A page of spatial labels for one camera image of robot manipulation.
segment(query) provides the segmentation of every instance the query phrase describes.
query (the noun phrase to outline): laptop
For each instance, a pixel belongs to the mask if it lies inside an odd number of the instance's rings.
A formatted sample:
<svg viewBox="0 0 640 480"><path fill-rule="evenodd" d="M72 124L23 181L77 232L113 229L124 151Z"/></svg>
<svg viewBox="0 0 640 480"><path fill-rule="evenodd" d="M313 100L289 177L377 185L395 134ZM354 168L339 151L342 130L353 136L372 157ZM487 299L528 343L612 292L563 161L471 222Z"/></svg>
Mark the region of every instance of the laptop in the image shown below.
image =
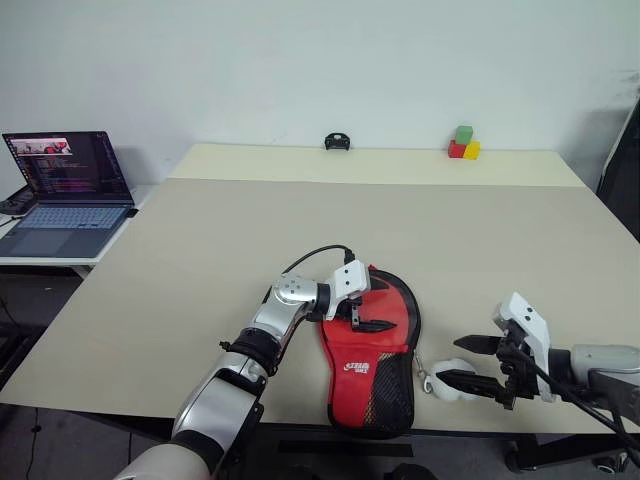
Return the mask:
<svg viewBox="0 0 640 480"><path fill-rule="evenodd" d="M134 203L106 132L3 134L37 204L0 257L93 258Z"/></svg>

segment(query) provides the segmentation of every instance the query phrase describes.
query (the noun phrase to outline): toy block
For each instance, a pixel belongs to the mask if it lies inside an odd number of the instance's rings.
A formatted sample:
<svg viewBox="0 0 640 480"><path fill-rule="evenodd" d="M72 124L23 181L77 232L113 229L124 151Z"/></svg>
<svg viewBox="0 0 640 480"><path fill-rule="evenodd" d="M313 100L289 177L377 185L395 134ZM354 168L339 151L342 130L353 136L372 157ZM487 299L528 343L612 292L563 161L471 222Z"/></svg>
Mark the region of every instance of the toy block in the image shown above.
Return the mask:
<svg viewBox="0 0 640 480"><path fill-rule="evenodd" d="M458 145L469 145L473 136L473 127L469 125L460 125L456 128L456 143Z"/></svg>
<svg viewBox="0 0 640 480"><path fill-rule="evenodd" d="M455 140L449 142L449 158L462 158L466 145L459 145Z"/></svg>
<svg viewBox="0 0 640 480"><path fill-rule="evenodd" d="M478 154L480 153L480 142L471 142L464 149L464 153L462 154L462 158L466 158L468 160L475 160L478 158Z"/></svg>

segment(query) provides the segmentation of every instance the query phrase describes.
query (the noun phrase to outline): yellow block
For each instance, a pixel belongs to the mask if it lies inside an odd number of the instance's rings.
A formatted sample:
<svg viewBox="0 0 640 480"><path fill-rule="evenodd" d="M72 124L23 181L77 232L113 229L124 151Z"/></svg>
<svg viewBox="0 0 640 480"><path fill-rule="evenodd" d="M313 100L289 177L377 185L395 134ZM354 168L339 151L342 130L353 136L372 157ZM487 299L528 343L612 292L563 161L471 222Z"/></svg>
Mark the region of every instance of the yellow block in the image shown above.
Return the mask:
<svg viewBox="0 0 640 480"><path fill-rule="evenodd" d="M476 158L478 158L479 153L480 153L480 142L471 142L464 149L462 158L466 158L468 160L475 160Z"/></svg>

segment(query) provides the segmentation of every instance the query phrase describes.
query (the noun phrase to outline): red block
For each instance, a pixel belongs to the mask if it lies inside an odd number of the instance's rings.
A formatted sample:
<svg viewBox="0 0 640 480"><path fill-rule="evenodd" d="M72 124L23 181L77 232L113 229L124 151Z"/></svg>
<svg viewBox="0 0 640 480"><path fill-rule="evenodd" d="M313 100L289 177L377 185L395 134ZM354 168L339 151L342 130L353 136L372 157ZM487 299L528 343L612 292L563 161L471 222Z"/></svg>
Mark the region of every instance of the red block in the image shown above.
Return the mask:
<svg viewBox="0 0 640 480"><path fill-rule="evenodd" d="M449 158L462 158L465 148L467 148L466 145L460 145L455 140L451 140L449 143Z"/></svg>

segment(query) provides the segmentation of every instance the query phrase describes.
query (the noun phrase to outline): beige tabletop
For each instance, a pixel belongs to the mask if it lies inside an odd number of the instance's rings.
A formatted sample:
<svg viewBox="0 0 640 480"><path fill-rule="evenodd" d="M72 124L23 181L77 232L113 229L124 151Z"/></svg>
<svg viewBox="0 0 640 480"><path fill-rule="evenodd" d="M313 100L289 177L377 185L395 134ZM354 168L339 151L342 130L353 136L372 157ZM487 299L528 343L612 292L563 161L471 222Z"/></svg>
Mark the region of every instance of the beige tabletop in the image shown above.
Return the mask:
<svg viewBox="0 0 640 480"><path fill-rule="evenodd" d="M290 165L279 174L286 181L273 173L279 159ZM357 168L365 181L353 177ZM203 145L76 291L0 401L172 417L278 272L328 243L412 288L427 365L460 356L500 376L495 358L451 342L499 334L491 313L514 290L546 318L556 348L640 344L640 248L554 153L483 152L474 162L441 152ZM300 272L323 279L340 260L326 253ZM328 424L328 381L315 327L303 324L262 397L263 421ZM414 428L605 431L562 402L521 399L508 412L415 387Z"/></svg>

